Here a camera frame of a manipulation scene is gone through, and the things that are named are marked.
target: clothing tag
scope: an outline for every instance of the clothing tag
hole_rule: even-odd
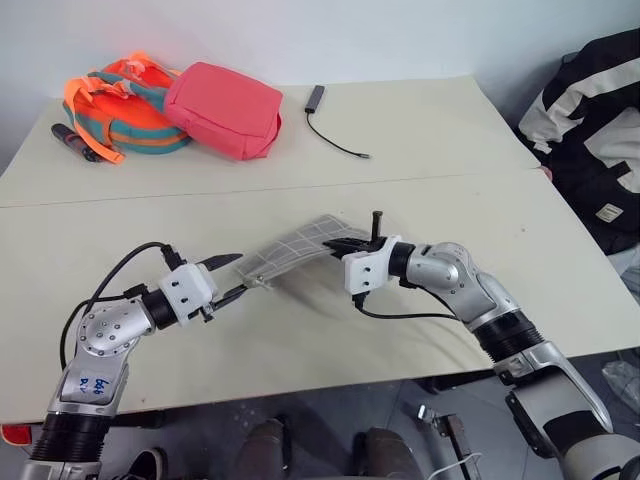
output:
[[[620,214],[622,214],[622,212],[624,212],[624,210],[622,210],[621,208],[607,203],[600,209],[600,211],[596,213],[596,217],[598,217],[603,222],[611,223],[616,218],[618,218]]]

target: orange backpack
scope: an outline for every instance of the orange backpack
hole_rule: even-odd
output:
[[[179,74],[135,52],[67,82],[63,106],[84,141],[113,163],[124,160],[121,149],[172,152],[190,140],[162,113],[167,90]]]

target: black cable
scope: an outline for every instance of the black cable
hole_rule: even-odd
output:
[[[373,318],[382,318],[385,320],[396,320],[402,318],[449,318],[451,320],[459,320],[455,315],[449,315],[448,313],[404,313],[397,315],[387,315],[383,313],[373,313],[364,309],[364,301],[369,295],[370,292],[362,292],[357,293],[356,295],[352,295],[351,300],[353,301],[353,306],[356,307],[363,315]]]
[[[116,264],[116,266],[111,269],[111,271],[107,274],[107,276],[104,277],[104,280],[102,280],[102,282],[100,282],[100,285],[98,285],[98,288],[96,289],[96,291],[93,293],[93,295],[89,299],[89,302],[87,303],[87,306],[84,309],[83,315],[86,315],[87,313],[89,313],[89,311],[93,308],[93,305],[96,303],[96,301],[98,300],[100,295],[102,295],[102,292],[104,291],[106,286],[109,284],[109,282],[111,280],[113,280],[113,277],[115,277],[116,274],[120,270],[122,270],[122,267],[124,267],[127,263],[129,263],[129,261],[131,261],[131,259],[133,257],[135,257],[136,255],[138,255],[139,253],[141,253],[141,252],[143,252],[143,251],[145,251],[145,250],[147,250],[149,248],[154,248],[154,247],[164,248],[164,247],[167,247],[167,244],[161,243],[161,242],[147,242],[147,243],[143,243],[142,245],[134,248],[129,253],[127,253],[122,258],[122,260],[120,260]]]
[[[100,297],[94,303],[115,302],[117,300],[124,300],[125,298],[127,298],[125,295],[117,295],[115,297]],[[64,324],[64,328],[62,329],[62,333],[60,334],[59,353],[60,353],[60,366],[62,367],[62,370],[64,370],[67,367],[67,356],[66,356],[64,347],[67,343],[67,335],[69,333],[69,328],[71,328],[71,324],[73,323],[73,320],[78,315],[78,312],[80,311],[80,309],[85,305],[87,305],[88,303],[89,303],[89,299],[83,300],[76,306],[76,308],[73,309],[73,312],[71,312],[71,315],[69,316],[66,323]]]
[[[329,140],[327,137],[325,137],[324,135],[322,135],[319,131],[317,131],[313,125],[311,125],[311,119],[310,119],[311,113],[307,112],[307,124],[309,125],[309,128],[311,130],[313,130],[313,132],[318,135],[321,139],[323,139],[325,142],[330,143],[331,145],[333,145],[334,147],[336,147],[339,150],[342,150],[345,153],[348,153],[349,155],[355,155],[356,157],[360,157],[360,158],[371,158],[371,155],[369,155],[368,153],[359,153],[359,152],[353,152],[351,150],[347,150],[344,147],[341,147],[340,145],[338,145],[335,142],[332,142],[331,140]]]
[[[383,319],[399,319],[399,318],[450,318],[451,320],[458,320],[455,315],[449,315],[447,313],[405,313],[399,315],[385,315],[381,313],[373,313],[365,310],[364,308],[356,307],[360,313],[373,318]]]

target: robotic arm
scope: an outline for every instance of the robotic arm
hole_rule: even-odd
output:
[[[175,323],[186,326],[198,314],[205,322],[212,320],[215,310],[242,295],[246,288],[237,287],[214,301],[218,287],[209,274],[240,256],[219,255],[193,264],[176,254],[178,261],[170,264],[172,271],[157,290],[144,287],[139,298],[94,309],[82,318],[76,355],[62,373],[22,480],[97,480],[103,440],[127,381],[129,354],[142,336]]]
[[[427,291],[476,336],[500,380],[513,386],[507,405],[536,454],[556,457],[567,480],[636,479],[640,444],[612,433],[602,401],[505,288],[461,245],[381,237],[381,215],[374,212],[371,240],[325,243],[345,264],[345,288],[356,308],[392,277]]]

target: tabletop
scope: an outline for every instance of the tabletop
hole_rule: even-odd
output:
[[[194,261],[250,253],[331,213],[406,241],[456,241],[568,356],[640,337],[640,308],[539,170],[459,177],[0,208],[0,423],[39,420],[60,375],[57,346],[72,308],[136,245],[173,244]],[[166,272],[159,254],[127,266],[109,293]],[[214,272],[221,290],[232,266]],[[315,260],[253,289],[215,321],[144,338],[130,357],[121,411],[489,368],[474,337],[446,320],[376,320],[342,290],[341,263]],[[395,282],[371,311],[442,311]],[[67,351],[72,351],[71,341]]]
[[[327,85],[306,124],[311,86],[280,87],[283,125],[269,156],[222,158],[195,143],[166,155],[129,152],[124,163],[93,164],[50,131],[69,124],[53,100],[0,177],[0,207],[162,195],[318,187],[383,180],[518,171],[539,166],[472,77]]]

